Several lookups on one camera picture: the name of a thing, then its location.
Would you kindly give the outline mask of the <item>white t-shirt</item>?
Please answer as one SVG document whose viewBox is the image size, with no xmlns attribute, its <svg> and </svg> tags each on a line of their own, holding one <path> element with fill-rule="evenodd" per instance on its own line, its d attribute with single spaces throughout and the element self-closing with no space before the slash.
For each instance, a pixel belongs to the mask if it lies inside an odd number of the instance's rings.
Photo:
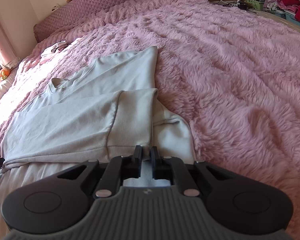
<svg viewBox="0 0 300 240">
<path fill-rule="evenodd" d="M 158 99 L 157 57 L 157 47 L 115 53 L 66 79 L 51 79 L 15 113 L 0 147 L 4 167 L 106 163 L 131 155 L 138 145 L 193 163 L 189 125 Z"/>
</svg>

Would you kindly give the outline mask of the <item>small pink folded clothes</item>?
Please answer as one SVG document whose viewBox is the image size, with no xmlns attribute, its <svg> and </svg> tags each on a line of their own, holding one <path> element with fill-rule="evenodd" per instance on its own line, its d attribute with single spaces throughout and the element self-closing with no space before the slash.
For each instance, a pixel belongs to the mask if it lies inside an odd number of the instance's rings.
<svg viewBox="0 0 300 240">
<path fill-rule="evenodd" d="M 53 44 L 52 46 L 47 47 L 41 53 L 41 57 L 46 57 L 46 56 L 50 56 L 52 54 L 58 53 L 58 52 L 62 51 L 63 49 L 65 49 L 67 46 L 68 46 L 67 40 L 62 39 L 59 42 Z"/>
</svg>

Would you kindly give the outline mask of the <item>orange plush toy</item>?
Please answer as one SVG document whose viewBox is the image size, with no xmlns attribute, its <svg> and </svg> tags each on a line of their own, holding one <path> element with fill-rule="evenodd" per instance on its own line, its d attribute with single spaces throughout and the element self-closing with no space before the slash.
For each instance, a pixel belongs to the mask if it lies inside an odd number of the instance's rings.
<svg viewBox="0 0 300 240">
<path fill-rule="evenodd" d="M 8 76 L 10 75 L 10 69 L 4 69 L 4 68 L 1 68 L 0 70 L 0 83 L 4 80 L 6 80 L 8 78 Z"/>
</svg>

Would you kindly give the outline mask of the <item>pink fluffy blanket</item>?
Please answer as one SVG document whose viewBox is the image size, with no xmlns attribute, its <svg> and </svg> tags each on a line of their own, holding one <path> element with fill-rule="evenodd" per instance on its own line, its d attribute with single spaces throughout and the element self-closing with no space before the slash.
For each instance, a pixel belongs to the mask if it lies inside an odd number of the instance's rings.
<svg viewBox="0 0 300 240">
<path fill-rule="evenodd" d="M 62 39 L 65 49 L 41 57 Z M 288 233 L 300 239 L 300 33 L 269 18 L 207 0 L 132 0 L 85 16 L 20 64 L 0 100 L 0 143 L 50 78 L 149 46 L 159 50 L 159 100 L 188 122 L 196 158 L 288 194 Z"/>
</svg>

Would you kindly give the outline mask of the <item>pink curtain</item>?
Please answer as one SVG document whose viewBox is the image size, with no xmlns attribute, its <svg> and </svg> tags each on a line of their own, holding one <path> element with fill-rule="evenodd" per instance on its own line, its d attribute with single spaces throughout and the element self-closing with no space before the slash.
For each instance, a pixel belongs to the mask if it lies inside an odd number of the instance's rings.
<svg viewBox="0 0 300 240">
<path fill-rule="evenodd" d="M 12 46 L 10 38 L 5 30 L 5 23 L 0 17 L 0 65 L 5 68 L 13 69 L 20 63 L 20 57 Z"/>
</svg>

